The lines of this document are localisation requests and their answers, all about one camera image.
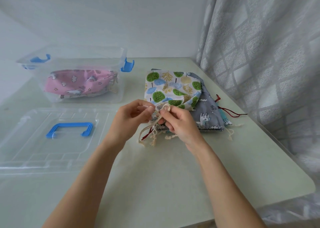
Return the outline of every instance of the light green tabletop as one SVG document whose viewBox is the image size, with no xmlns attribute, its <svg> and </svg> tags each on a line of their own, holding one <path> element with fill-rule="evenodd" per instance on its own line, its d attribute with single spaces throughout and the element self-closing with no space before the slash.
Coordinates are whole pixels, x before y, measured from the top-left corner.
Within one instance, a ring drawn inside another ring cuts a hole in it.
<svg viewBox="0 0 320 228">
<path fill-rule="evenodd" d="M 188 58 L 137 58 L 124 74 L 126 88 L 119 104 L 58 104 L 59 107 L 118 109 L 143 99 L 145 74 L 151 68 L 194 72 L 219 104 L 242 110 Z M 34 108 L 52 107 L 34 80 L 0 106 L 0 140 L 20 117 Z M 232 119 L 227 131 L 204 137 L 254 207 L 310 194 L 312 179 L 247 116 Z M 96 227 L 182 227 L 214 218 L 194 157 L 178 138 L 158 137 L 155 147 L 137 144 L 136 134 L 117 157 L 102 198 Z M 74 181 L 77 173 L 0 177 L 0 226 L 39 227 Z"/>
</svg>

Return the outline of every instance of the blue clip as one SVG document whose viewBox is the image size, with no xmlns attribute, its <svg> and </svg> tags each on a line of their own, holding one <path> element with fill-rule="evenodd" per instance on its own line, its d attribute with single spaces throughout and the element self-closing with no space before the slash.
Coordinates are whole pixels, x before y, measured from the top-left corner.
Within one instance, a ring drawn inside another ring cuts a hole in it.
<svg viewBox="0 0 320 228">
<path fill-rule="evenodd" d="M 86 137 L 89 136 L 91 133 L 91 130 L 93 128 L 93 124 L 91 122 L 66 122 L 66 123 L 58 123 L 56 125 L 54 125 L 52 127 L 52 129 L 49 131 L 49 133 L 47 133 L 46 137 L 47 138 L 53 138 L 55 136 L 55 131 L 57 130 L 57 128 L 59 127 L 86 127 L 88 126 L 87 130 L 84 131 L 81 136 Z"/>
<path fill-rule="evenodd" d="M 40 59 L 39 57 L 34 57 L 30 59 L 30 62 L 46 62 L 51 59 L 50 54 L 46 54 L 47 59 Z"/>
<path fill-rule="evenodd" d="M 129 73 L 132 71 L 134 67 L 134 60 L 132 62 L 127 62 L 127 58 L 125 58 L 124 66 L 121 68 L 121 72 Z"/>
</svg>

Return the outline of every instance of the plastic storage box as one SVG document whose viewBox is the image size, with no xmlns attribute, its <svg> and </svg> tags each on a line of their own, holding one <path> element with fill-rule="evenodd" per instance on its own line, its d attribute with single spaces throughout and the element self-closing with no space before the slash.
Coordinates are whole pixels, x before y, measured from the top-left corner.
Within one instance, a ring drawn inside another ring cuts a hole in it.
<svg viewBox="0 0 320 228">
<path fill-rule="evenodd" d="M 127 50 L 108 46 L 50 45 L 17 61 L 28 69 L 51 102 L 122 100 Z"/>
<path fill-rule="evenodd" d="M 115 113 L 97 108 L 31 110 L 0 142 L 0 175 L 81 170 Z"/>
</svg>

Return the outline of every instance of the red drawstring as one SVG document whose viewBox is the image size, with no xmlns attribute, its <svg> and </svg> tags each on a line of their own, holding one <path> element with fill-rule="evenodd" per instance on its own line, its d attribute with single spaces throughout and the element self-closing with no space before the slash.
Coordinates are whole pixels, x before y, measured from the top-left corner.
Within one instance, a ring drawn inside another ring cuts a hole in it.
<svg viewBox="0 0 320 228">
<path fill-rule="evenodd" d="M 220 96 L 216 95 L 217 99 L 214 102 L 217 102 L 218 100 L 221 100 Z"/>
<path fill-rule="evenodd" d="M 152 127 L 150 128 L 150 131 L 149 131 L 149 133 L 147 133 L 147 135 L 146 136 L 144 136 L 143 138 L 142 138 L 142 140 L 144 140 L 146 137 L 148 137 L 149 136 L 149 134 L 152 132 Z"/>
<path fill-rule="evenodd" d="M 232 111 L 232 110 L 229 110 L 229 109 L 227 109 L 227 108 L 222 108 L 222 107 L 220 107 L 220 106 L 218 106 L 218 108 L 224 110 L 224 111 L 225 111 L 226 113 L 228 113 L 231 117 L 235 117 L 235 116 L 231 115 L 228 111 L 231 111 L 232 113 L 236 114 L 236 115 L 237 115 L 236 117 L 239 117 L 239 116 L 241 116 L 241 115 L 247 115 L 247 114 L 238 114 L 238 113 L 235 113 L 235 112 Z"/>
<path fill-rule="evenodd" d="M 218 100 L 221 100 L 220 96 L 218 96 L 218 95 L 216 95 L 216 96 L 217 96 L 217 99 L 216 99 L 214 102 L 217 102 Z M 236 114 L 236 115 L 237 115 L 236 117 L 239 117 L 239 116 L 241 116 L 241 115 L 247 115 L 247 114 L 238 114 L 238 113 L 235 113 L 235 112 L 232 111 L 232 110 L 229 110 L 229 109 L 227 109 L 227 108 L 222 108 L 222 107 L 220 107 L 220 106 L 218 106 L 218 108 L 224 110 L 224 111 L 225 111 L 226 113 L 228 113 L 231 117 L 235 117 L 235 116 L 231 115 L 228 111 L 231 111 L 232 113 Z"/>
</svg>

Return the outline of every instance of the person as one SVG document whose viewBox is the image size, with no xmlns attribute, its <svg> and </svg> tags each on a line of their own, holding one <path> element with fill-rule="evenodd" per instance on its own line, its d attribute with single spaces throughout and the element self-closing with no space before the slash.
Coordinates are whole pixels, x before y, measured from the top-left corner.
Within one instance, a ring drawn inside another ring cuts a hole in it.
<svg viewBox="0 0 320 228">
<path fill-rule="evenodd" d="M 94 227 L 113 162 L 142 123 L 148 123 L 155 106 L 135 100 L 119 108 L 108 133 L 96 148 L 70 189 L 43 224 L 43 228 Z M 202 137 L 189 111 L 171 106 L 160 111 L 164 123 L 178 135 L 198 162 L 209 193 L 218 228 L 265 228 L 226 168 Z"/>
</svg>

